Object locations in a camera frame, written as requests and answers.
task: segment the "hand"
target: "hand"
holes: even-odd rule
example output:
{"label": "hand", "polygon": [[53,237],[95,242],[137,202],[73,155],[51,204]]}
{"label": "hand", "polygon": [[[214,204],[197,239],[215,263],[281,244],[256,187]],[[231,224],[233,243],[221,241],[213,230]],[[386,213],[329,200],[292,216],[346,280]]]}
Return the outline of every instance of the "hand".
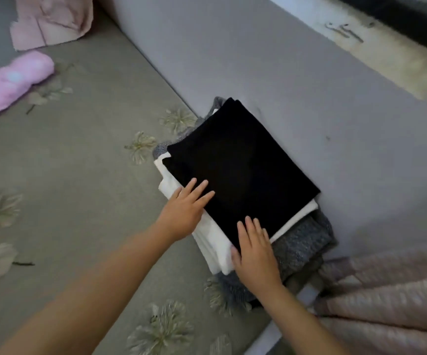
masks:
{"label": "hand", "polygon": [[260,300],[282,286],[276,258],[266,229],[257,218],[245,218],[246,229],[237,223],[241,255],[231,247],[231,260],[241,282]]}
{"label": "hand", "polygon": [[185,238],[194,231],[204,207],[215,195],[214,191],[210,191],[199,198],[209,182],[205,180],[192,190],[196,182],[197,179],[192,178],[185,188],[176,189],[156,221],[156,225],[169,234],[172,242]]}

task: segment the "black folded shirt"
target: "black folded shirt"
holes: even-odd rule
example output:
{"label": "black folded shirt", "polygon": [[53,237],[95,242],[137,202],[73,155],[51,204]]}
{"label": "black folded shirt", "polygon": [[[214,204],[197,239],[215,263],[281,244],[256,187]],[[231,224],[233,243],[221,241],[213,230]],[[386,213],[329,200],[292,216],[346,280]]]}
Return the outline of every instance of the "black folded shirt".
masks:
{"label": "black folded shirt", "polygon": [[294,164],[261,123],[229,98],[163,159],[183,185],[208,179],[215,190],[205,210],[240,249],[236,223],[249,215],[273,236],[320,190]]}

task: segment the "left hand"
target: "left hand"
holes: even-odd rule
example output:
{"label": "left hand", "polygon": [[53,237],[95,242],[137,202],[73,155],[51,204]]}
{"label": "left hand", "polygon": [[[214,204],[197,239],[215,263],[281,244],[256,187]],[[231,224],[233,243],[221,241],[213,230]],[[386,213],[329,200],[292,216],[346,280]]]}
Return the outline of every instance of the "left hand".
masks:
{"label": "left hand", "polygon": [[185,188],[176,189],[156,221],[173,242],[185,238],[194,231],[204,207],[215,195],[214,191],[210,191],[199,198],[209,182],[205,180],[192,190],[196,182],[197,179],[192,178]]}

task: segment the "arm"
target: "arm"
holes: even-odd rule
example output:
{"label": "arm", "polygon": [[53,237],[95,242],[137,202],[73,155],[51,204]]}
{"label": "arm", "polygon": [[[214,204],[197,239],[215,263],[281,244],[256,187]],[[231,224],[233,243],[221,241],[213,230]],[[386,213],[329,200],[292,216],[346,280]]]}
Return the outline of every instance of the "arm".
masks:
{"label": "arm", "polygon": [[196,180],[179,188],[158,220],[34,315],[0,348],[0,355],[91,354],[151,267],[176,240],[192,233],[214,196]]}
{"label": "arm", "polygon": [[341,344],[322,327],[281,283],[276,258],[266,229],[258,219],[238,222],[239,252],[232,248],[232,261],[240,280],[256,295],[299,355],[347,355]]}

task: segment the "forearm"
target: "forearm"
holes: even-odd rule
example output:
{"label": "forearm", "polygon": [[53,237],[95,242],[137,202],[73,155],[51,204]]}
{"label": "forearm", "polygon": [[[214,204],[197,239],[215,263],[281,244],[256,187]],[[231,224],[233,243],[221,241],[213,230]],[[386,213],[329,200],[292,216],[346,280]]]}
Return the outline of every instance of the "forearm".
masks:
{"label": "forearm", "polygon": [[168,239],[156,224],[129,238],[33,316],[0,348],[0,355],[91,354],[169,248]]}
{"label": "forearm", "polygon": [[259,300],[298,355],[348,354],[284,286],[271,289]]}

